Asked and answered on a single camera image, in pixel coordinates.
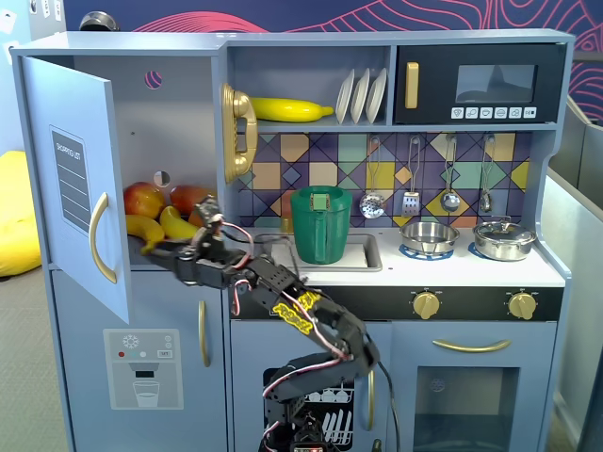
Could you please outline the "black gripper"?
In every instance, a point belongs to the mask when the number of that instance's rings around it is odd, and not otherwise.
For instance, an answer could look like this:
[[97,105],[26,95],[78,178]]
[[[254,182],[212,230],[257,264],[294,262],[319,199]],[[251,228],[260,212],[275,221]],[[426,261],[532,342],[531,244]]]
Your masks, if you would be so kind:
[[229,249],[224,225],[202,227],[190,239],[169,239],[158,244],[149,261],[171,269],[176,278],[187,285],[227,287],[251,258],[252,249]]

